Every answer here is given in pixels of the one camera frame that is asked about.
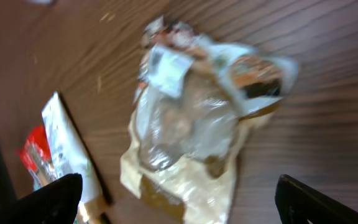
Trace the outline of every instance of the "food wrapper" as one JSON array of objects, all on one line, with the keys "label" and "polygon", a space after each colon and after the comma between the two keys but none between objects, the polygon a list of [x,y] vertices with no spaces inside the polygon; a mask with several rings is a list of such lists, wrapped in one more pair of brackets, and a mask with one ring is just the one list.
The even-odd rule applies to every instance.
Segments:
[{"label": "food wrapper", "polygon": [[[20,159],[34,180],[34,190],[58,179],[52,162],[47,133],[43,125],[33,129],[27,138],[24,148],[19,150]],[[78,215],[75,223],[97,224],[101,223],[97,218],[90,218],[84,222]]]},{"label": "food wrapper", "polygon": [[57,92],[45,105],[42,117],[57,178],[74,173],[82,176],[83,191],[78,205],[77,222],[99,223],[98,217],[108,204],[88,153]]},{"label": "food wrapper", "polygon": [[163,17],[141,46],[121,183],[182,223],[227,223],[239,150],[289,93],[298,66]]}]

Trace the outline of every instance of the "food inside bag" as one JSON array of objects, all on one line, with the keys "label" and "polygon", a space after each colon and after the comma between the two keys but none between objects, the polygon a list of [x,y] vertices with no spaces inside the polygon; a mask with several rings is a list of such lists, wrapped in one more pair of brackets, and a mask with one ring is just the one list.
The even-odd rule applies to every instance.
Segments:
[{"label": "food inside bag", "polygon": [[182,156],[200,162],[227,156],[238,116],[222,89],[193,72],[179,99],[149,88],[158,97],[147,102],[154,107],[139,151],[144,167],[164,170]]},{"label": "food inside bag", "polygon": [[182,223],[226,223],[236,156],[293,87],[296,63],[163,17],[146,27],[141,45],[121,183]]}]

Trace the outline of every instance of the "brown table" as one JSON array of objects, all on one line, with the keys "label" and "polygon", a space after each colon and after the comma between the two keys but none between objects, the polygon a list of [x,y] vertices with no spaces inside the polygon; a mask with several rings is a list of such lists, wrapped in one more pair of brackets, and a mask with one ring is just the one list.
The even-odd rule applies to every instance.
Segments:
[{"label": "brown table", "polygon": [[230,223],[280,223],[273,196],[284,173],[358,211],[356,0],[0,0],[0,147],[17,196],[32,183],[15,150],[59,89],[114,197],[112,222],[174,223],[119,183],[142,29],[163,13],[302,64],[292,94],[239,156]]}]

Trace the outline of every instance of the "sticker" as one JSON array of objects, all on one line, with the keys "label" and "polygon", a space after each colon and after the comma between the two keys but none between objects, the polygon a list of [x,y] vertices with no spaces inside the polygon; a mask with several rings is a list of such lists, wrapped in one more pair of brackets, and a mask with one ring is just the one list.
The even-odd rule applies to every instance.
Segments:
[{"label": "sticker", "polygon": [[150,51],[150,70],[147,79],[150,85],[161,92],[179,98],[184,77],[193,62],[194,59],[185,54],[155,45]]}]

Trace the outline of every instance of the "crumpled plastic bag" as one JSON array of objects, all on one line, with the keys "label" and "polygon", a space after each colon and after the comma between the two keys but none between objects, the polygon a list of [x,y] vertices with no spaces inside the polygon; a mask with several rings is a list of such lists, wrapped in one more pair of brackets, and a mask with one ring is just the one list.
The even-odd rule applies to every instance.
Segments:
[{"label": "crumpled plastic bag", "polygon": [[[163,17],[146,27],[142,46],[121,183],[182,223],[226,223],[239,150],[289,93],[298,67],[290,58],[260,57],[249,45],[214,42]],[[188,70],[185,78],[177,77],[183,72],[174,59],[156,67],[164,52],[190,58],[180,68]],[[169,94],[171,87],[176,94]]]}]

